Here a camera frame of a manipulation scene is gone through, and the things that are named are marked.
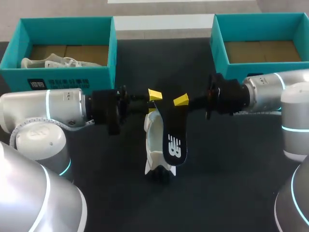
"shoe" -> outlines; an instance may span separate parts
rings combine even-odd
[[[28,58],[23,58],[21,61],[22,69],[31,68],[68,68],[68,67],[100,67],[101,65],[77,61],[70,57],[59,57],[52,53],[48,58],[42,60],[30,60]]]
[[[176,166],[166,163],[163,156],[163,120],[157,110],[146,115],[144,130],[146,132],[147,152],[145,174],[158,167],[162,169],[162,166],[165,170],[171,171],[176,176]]]

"black insole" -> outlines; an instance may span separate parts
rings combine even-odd
[[[154,102],[163,120],[163,156],[168,164],[177,166],[183,164],[187,158],[188,105],[174,106],[174,99],[185,92],[175,83],[163,84],[165,88],[169,87],[168,91],[162,92],[162,100]]]

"box label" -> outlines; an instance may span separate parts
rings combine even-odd
[[[54,79],[48,81],[50,89],[90,88],[88,79]]]
[[[43,79],[28,79],[28,83],[32,90],[46,90],[46,84]]]

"new balance logo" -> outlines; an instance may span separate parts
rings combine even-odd
[[[169,135],[169,154],[171,156],[176,156],[177,158],[182,156],[182,151],[180,150],[179,146],[180,140],[175,139],[175,137]]]

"teal cardboard box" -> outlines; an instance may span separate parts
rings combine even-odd
[[[305,13],[216,14],[210,43],[226,79],[309,68]]]
[[[101,67],[21,69],[21,60],[40,60],[51,53]],[[117,39],[113,17],[22,18],[5,51],[0,74],[11,92],[114,88]]]

